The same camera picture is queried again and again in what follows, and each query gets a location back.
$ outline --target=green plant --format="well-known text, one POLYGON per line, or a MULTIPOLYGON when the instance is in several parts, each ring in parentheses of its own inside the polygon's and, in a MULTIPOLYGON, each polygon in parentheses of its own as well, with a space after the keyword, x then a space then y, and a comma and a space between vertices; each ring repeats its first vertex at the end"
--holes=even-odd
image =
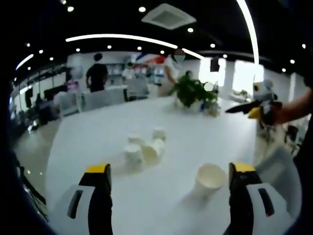
POLYGON ((178 80, 171 90, 171 94, 174 92, 177 93, 177 97, 181 103, 188 108, 196 101, 211 102, 217 99, 216 93, 207 92, 199 80, 192 80, 188 75, 178 80))

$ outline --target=ceiling vent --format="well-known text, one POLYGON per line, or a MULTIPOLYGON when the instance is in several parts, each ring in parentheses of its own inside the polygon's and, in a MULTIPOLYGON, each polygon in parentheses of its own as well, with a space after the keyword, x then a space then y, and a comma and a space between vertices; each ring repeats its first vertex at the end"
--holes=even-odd
POLYGON ((155 9, 149 11, 141 19, 144 23, 154 24, 156 26, 173 30, 187 24, 192 24, 197 20, 186 12, 179 10, 169 4, 163 3, 155 9))

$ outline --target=man in black shirt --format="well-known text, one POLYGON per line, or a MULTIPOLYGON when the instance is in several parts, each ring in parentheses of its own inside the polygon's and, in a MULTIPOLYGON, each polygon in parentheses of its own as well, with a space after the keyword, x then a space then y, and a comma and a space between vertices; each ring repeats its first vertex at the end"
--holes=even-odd
POLYGON ((101 53, 95 54, 93 58, 96 63, 87 71, 86 84, 90 88, 90 92, 98 92, 104 90, 104 85, 108 79, 108 69, 106 65, 97 63, 102 59, 101 53))
MULTIPOLYGON (((291 103, 284 104, 280 110, 272 107, 276 124, 290 122, 313 112, 313 78, 306 78, 306 92, 291 103)), ((313 118, 310 119, 309 127, 305 135, 302 146, 294 157, 293 162, 298 169, 302 185, 302 207, 301 213, 296 223, 288 231, 288 235, 293 234, 310 234, 312 226, 309 224, 312 217, 310 210, 312 195, 312 158, 313 158, 313 118)))

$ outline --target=black ceiling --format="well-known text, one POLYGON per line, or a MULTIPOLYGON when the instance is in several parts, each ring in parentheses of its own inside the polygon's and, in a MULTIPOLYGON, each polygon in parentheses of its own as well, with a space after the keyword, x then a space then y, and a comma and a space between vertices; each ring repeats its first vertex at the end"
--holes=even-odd
MULTIPOLYGON (((288 72, 304 74, 312 56, 308 50, 309 42, 304 37, 301 25, 279 0, 246 0, 258 38, 260 56, 268 58, 268 65, 273 69, 286 68, 288 72)), ((21 1, 16 12, 19 18, 14 27, 14 68, 30 54, 34 58, 24 64, 16 73, 25 77, 29 72, 46 65, 49 57, 63 62, 66 56, 81 52, 105 51, 107 45, 112 50, 135 51, 142 46, 143 51, 158 53, 160 45, 125 39, 88 39, 66 43, 65 39, 74 36, 97 33, 120 33, 143 36, 169 42, 197 52, 200 50, 237 51, 252 54, 252 46, 243 14, 236 0, 200 1, 104 1, 104 0, 67 0, 63 5, 60 0, 21 1), (197 22, 176 30, 166 30, 154 25, 142 23, 141 18, 161 3, 173 5, 197 22), (68 12, 67 6, 74 11, 68 12), (147 11, 140 13, 138 8, 144 6, 147 11), (194 28, 188 33, 187 28, 194 28)))

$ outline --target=stacked paper cup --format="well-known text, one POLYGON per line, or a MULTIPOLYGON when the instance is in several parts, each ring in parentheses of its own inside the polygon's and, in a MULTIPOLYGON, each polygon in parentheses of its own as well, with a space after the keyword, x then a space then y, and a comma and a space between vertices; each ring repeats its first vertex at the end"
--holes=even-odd
POLYGON ((144 165, 141 147, 138 144, 130 143, 125 148, 125 161, 128 166, 134 169, 141 169, 144 165))
POLYGON ((226 173, 218 165, 206 163, 198 169, 192 193, 200 198, 212 198, 225 183, 226 173))
POLYGON ((164 153, 165 143, 161 139, 155 139, 142 147, 144 159, 147 163, 158 163, 164 153))
POLYGON ((141 136, 137 133, 131 133, 128 135, 128 143, 138 144, 140 146, 145 144, 141 136))
POLYGON ((161 139, 165 143, 166 142, 166 132, 165 132, 165 129, 163 127, 155 127, 153 129, 152 138, 154 140, 161 139))

